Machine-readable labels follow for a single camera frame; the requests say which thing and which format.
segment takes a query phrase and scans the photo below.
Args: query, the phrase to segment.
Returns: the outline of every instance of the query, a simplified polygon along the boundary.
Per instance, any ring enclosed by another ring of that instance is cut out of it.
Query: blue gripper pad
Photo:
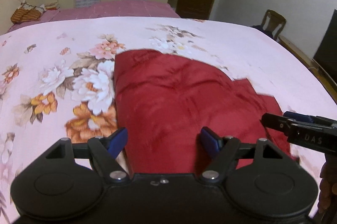
[[[201,129],[200,132],[200,140],[201,144],[210,156],[210,158],[214,158],[223,147],[223,140],[216,133],[206,130],[204,128]]]
[[[110,145],[107,151],[114,159],[116,159],[119,153],[124,149],[127,143],[127,138],[127,129],[125,128],[121,131],[115,131],[112,134],[112,139],[110,141]]]
[[[296,121],[299,121],[299,122],[314,123],[311,116],[302,115],[300,113],[285,112],[283,114],[283,116],[288,117],[288,118],[292,118],[292,119],[294,119]]]

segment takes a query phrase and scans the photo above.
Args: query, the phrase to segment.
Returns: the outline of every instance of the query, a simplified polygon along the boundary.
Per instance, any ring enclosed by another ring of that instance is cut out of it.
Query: orange flower print
[[[72,143],[85,143],[95,136],[110,136],[117,130],[116,109],[112,105],[106,113],[98,116],[92,114],[88,109],[88,103],[81,103],[73,109],[77,118],[65,124],[67,137]]]
[[[7,71],[4,72],[2,75],[5,76],[5,82],[7,84],[11,83],[12,80],[19,75],[20,69],[15,64],[14,66],[7,67]]]
[[[31,105],[36,106],[34,109],[34,114],[38,115],[40,113],[45,113],[49,115],[50,112],[56,112],[57,110],[57,100],[53,92],[47,95],[39,94],[31,100]]]

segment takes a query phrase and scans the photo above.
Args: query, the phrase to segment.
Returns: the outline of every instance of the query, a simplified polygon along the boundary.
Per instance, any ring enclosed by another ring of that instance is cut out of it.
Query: pink bed
[[[13,25],[8,32],[30,25],[61,20],[76,20],[111,16],[173,17],[180,18],[169,4],[148,0],[115,0],[100,2],[91,7],[46,11],[40,21]]]

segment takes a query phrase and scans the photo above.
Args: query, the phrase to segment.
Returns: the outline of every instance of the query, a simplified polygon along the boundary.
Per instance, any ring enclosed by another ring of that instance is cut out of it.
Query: white flower print
[[[47,95],[51,91],[59,87],[67,77],[74,75],[74,70],[65,67],[65,60],[63,59],[61,63],[55,64],[51,69],[44,69],[39,74],[39,79],[41,81],[41,89],[43,90],[43,95]]]
[[[151,38],[151,45],[162,53],[190,54],[188,46],[180,42],[167,41],[166,39]]]
[[[88,109],[94,115],[106,113],[115,96],[112,76],[115,63],[105,61],[98,65],[97,72],[92,69],[83,69],[81,75],[74,79],[72,100],[87,101]]]
[[[12,171],[13,161],[11,159],[11,154],[13,151],[13,140],[15,134],[9,132],[6,136],[6,140],[0,139],[0,187],[1,190],[5,190],[11,181],[14,179],[14,174]]]
[[[4,80],[0,81],[0,99],[4,95],[6,88],[7,88],[7,83]]]

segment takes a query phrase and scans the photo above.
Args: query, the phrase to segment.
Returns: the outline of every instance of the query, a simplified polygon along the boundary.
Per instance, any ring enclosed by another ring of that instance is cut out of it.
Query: floral bedsheet
[[[256,92],[275,96],[283,111],[337,118],[336,104],[314,76],[275,41],[245,26],[108,17],[21,28],[0,36],[0,223],[18,217],[11,182],[54,142],[65,136],[85,142],[116,130],[114,58],[142,48],[248,78]],[[292,149],[319,182],[324,157]]]

